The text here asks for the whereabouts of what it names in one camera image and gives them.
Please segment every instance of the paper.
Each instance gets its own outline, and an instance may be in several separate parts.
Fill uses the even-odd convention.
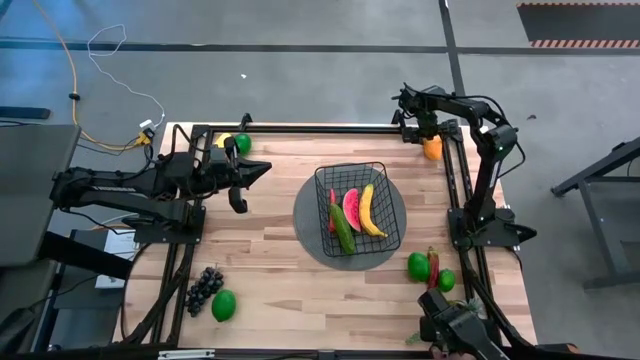
[[[131,259],[135,254],[136,243],[133,241],[135,232],[126,231],[127,234],[117,235],[113,231],[107,234],[107,241],[104,244],[104,251],[116,254],[123,259]],[[96,278],[96,289],[117,289],[124,287],[124,280],[107,275],[100,275]]]

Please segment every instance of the watermelon slice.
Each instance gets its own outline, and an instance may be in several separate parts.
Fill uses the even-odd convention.
[[[330,204],[336,203],[336,192],[333,191],[333,189],[329,191],[329,203]],[[336,231],[336,226],[333,224],[333,218],[329,216],[329,232],[334,232],[334,231]]]
[[[344,215],[347,217],[347,222],[351,225],[353,230],[361,232],[360,210],[358,204],[358,189],[351,189],[344,194],[344,198],[342,199],[342,210],[344,211]]]

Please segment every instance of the green lime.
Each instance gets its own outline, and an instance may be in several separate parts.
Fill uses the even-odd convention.
[[[427,259],[427,256],[423,253],[411,253],[411,255],[409,255],[407,270],[409,271],[410,278],[415,281],[425,282],[429,279],[429,274],[431,273],[429,259]]]
[[[238,144],[238,150],[240,155],[247,155],[251,150],[251,138],[247,134],[238,134],[235,136],[236,144]]]
[[[449,292],[456,284],[456,275],[449,269],[440,270],[438,275],[438,289],[442,292]]]
[[[220,290],[211,302],[211,313],[218,322],[231,319],[236,312],[236,296],[231,290]]]

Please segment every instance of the floor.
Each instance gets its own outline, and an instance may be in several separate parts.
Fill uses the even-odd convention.
[[[443,32],[437,0],[41,0],[69,41],[84,42],[123,23],[128,42],[241,45],[529,46],[515,0],[449,0],[455,38]],[[101,41],[118,41],[112,30]],[[0,20],[0,41],[54,40],[31,1],[14,0]],[[101,140],[125,143],[160,111],[98,73],[86,51],[73,51],[82,96],[78,119]],[[391,96],[406,81],[453,90],[447,54],[366,52],[119,52],[99,59],[134,90],[155,96],[168,121],[388,123]],[[524,277],[540,343],[571,342],[583,352],[637,357],[640,285],[585,292],[601,276],[598,253],[578,193],[549,188],[640,131],[633,104],[635,56],[459,55],[467,94],[497,99],[520,128],[527,162],[503,179],[518,222],[538,230],[523,246]],[[0,49],[0,103],[52,109],[49,123],[70,123],[71,74],[62,51]],[[531,115],[535,119],[527,120]],[[140,151],[120,157],[78,149],[74,164],[132,171]],[[640,173],[640,165],[631,167]],[[117,212],[83,209],[96,219]],[[55,214],[51,228],[88,228]],[[68,314],[68,324],[80,315]],[[77,332],[58,329],[69,341]],[[83,345],[100,340],[83,340]]]

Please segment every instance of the wooden table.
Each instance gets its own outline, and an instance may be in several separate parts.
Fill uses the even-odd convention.
[[[181,125],[190,132],[191,123]],[[463,127],[463,132],[475,182],[480,158],[468,128]],[[168,153],[170,135],[165,132],[161,153]],[[399,135],[251,137],[253,149],[248,158],[270,161],[273,168],[250,191],[243,192],[248,214],[234,213],[225,193],[206,200],[205,234],[196,247],[190,280],[193,283],[205,267],[217,263],[225,274],[225,288],[237,296],[237,312],[231,321],[218,323],[210,313],[211,300],[196,318],[185,312],[180,346],[426,349],[424,343],[405,344],[405,339],[418,331],[422,310],[416,299],[425,291],[424,284],[407,278],[407,257],[433,246],[440,252],[441,268],[454,270],[461,281],[458,255],[449,244],[445,219],[450,205],[442,161],[428,161],[422,147],[402,143]],[[186,150],[187,142],[181,138],[177,149]],[[295,197],[319,166],[369,161],[384,163],[390,180],[400,190],[407,208],[407,233],[392,258],[377,268],[336,271],[314,260],[297,241],[292,215]],[[499,205],[504,202],[499,186],[495,199]],[[133,269],[126,296],[127,331],[133,330],[158,295],[166,251],[166,245],[150,246]],[[497,248],[487,248],[486,258],[496,302],[520,333],[535,342],[517,260]],[[463,287],[457,284],[446,296],[463,299]],[[163,340],[173,306],[172,302],[167,307]]]

